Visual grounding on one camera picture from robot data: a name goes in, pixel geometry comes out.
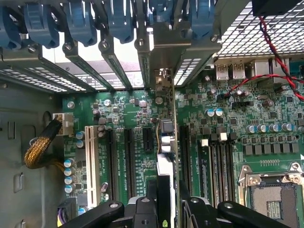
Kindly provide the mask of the long black expansion slot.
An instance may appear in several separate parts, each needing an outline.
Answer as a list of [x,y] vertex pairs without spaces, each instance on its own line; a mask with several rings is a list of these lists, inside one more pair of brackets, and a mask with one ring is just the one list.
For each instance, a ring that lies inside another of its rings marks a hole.
[[190,168],[190,135],[189,127],[184,125],[180,126],[180,159],[181,159],[181,169],[182,169],[182,179],[185,182],[187,190],[191,194],[191,168]]
[[128,198],[136,196],[135,140],[132,129],[124,130],[126,180]]
[[110,199],[119,200],[117,149],[113,129],[108,130],[106,133],[106,152],[109,169]]

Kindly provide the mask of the white PCI expansion slot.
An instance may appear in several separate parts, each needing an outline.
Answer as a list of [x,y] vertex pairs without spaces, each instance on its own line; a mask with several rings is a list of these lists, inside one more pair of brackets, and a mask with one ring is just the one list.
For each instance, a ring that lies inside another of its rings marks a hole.
[[85,126],[85,155],[87,207],[92,209],[101,202],[98,131],[96,126]]

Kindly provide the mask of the short black expansion slot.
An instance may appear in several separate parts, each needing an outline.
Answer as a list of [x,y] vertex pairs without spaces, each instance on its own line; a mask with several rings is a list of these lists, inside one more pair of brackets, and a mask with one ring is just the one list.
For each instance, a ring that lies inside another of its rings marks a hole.
[[143,148],[146,153],[153,151],[153,137],[152,129],[150,127],[145,127],[142,129],[143,136]]

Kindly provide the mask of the CPU socket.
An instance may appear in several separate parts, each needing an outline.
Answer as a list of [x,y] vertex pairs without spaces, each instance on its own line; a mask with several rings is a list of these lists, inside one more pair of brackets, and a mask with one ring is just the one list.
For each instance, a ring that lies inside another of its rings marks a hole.
[[237,202],[290,228],[304,228],[304,171],[292,162],[285,171],[257,172],[242,166]]

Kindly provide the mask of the green Dell motherboard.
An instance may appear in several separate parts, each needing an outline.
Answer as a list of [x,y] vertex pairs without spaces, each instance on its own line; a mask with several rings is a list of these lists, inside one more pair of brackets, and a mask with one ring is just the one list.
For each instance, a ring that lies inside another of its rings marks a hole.
[[[85,126],[98,131],[101,203],[110,201],[106,133],[115,133],[119,201],[129,203],[126,180],[124,130],[132,129],[135,140],[136,196],[146,195],[147,182],[157,180],[157,126],[164,99],[155,90],[69,95],[63,99],[64,192],[78,215],[87,207]],[[285,171],[292,162],[304,171],[304,101],[288,87],[281,73],[244,82],[216,81],[211,72],[186,88],[175,88],[178,130],[189,127],[190,196],[213,201],[211,141],[217,142],[218,180],[222,203],[220,133],[235,133],[233,164],[236,196],[243,165],[253,171]],[[150,127],[153,151],[143,148],[143,128]],[[226,142],[228,184],[228,140]]]

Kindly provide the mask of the silver USB port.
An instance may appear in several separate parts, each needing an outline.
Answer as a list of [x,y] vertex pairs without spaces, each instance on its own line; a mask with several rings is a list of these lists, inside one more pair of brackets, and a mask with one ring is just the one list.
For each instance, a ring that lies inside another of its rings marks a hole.
[[215,65],[217,81],[228,81],[229,80],[228,67],[229,66],[227,64]]
[[232,72],[234,80],[245,79],[245,65],[244,63],[234,63],[232,64]]

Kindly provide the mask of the metal slot cover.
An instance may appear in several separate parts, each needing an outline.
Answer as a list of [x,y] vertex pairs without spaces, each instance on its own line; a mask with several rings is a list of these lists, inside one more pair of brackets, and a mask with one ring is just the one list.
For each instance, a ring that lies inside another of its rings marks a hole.
[[112,69],[118,79],[121,81],[122,85],[127,90],[132,90],[132,85],[128,79],[125,71],[122,68],[116,54],[114,53],[114,38],[112,36],[103,38],[99,45],[99,50],[103,59],[106,61],[108,66]]
[[139,66],[142,74],[144,88],[151,88],[151,73],[150,73],[150,43],[149,36],[137,35],[134,42],[134,46],[137,50]]

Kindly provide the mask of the grey metal PC case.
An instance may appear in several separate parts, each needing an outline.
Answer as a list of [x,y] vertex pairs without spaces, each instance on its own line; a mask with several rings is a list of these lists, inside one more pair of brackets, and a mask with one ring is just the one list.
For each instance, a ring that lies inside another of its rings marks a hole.
[[[0,228],[63,228],[79,216],[64,192],[64,97],[155,90],[151,64],[152,87],[144,88],[134,46],[139,34],[148,35],[150,51],[154,48],[147,0],[132,0],[133,41],[121,44],[112,36],[132,90],[125,89],[98,47],[111,36],[106,0],[82,0],[92,4],[97,31],[97,43],[88,47],[71,37],[64,12],[69,1],[0,0],[0,6],[19,7],[23,16],[21,49],[0,47]],[[30,39],[23,12],[27,3],[51,6],[58,47],[48,49]],[[169,25],[187,22],[182,35],[190,42],[176,69],[175,88],[189,87],[207,72],[216,80],[215,65],[227,64],[228,81],[233,82],[281,73],[304,101],[304,0],[284,15],[267,17],[253,15],[251,0],[218,0],[214,26],[221,35],[214,36],[214,42],[191,40],[188,15],[189,0],[174,0]],[[234,63],[244,63],[245,79],[233,79]]]

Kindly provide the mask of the blue slot retention clip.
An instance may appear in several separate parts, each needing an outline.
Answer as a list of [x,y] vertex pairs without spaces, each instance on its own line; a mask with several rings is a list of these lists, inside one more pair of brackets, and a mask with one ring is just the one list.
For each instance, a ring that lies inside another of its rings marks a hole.
[[106,0],[105,9],[111,36],[121,44],[134,39],[132,0]]
[[189,0],[191,40],[210,38],[221,35],[221,29],[214,26],[218,0]]
[[57,48],[60,38],[57,24],[52,17],[51,6],[27,3],[23,12],[30,39],[48,49]]
[[19,50],[22,46],[19,28],[23,16],[19,7],[0,6],[0,47]]
[[92,4],[88,1],[71,0],[64,4],[64,12],[71,37],[85,47],[97,43],[97,31],[92,16]]
[[147,0],[147,16],[149,25],[155,23],[170,23],[174,0]]

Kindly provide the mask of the black plastic housing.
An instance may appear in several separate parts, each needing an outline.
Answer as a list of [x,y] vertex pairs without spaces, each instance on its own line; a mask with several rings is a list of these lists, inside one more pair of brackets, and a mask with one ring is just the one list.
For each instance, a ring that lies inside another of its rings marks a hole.
[[302,0],[251,0],[255,17],[284,15]]

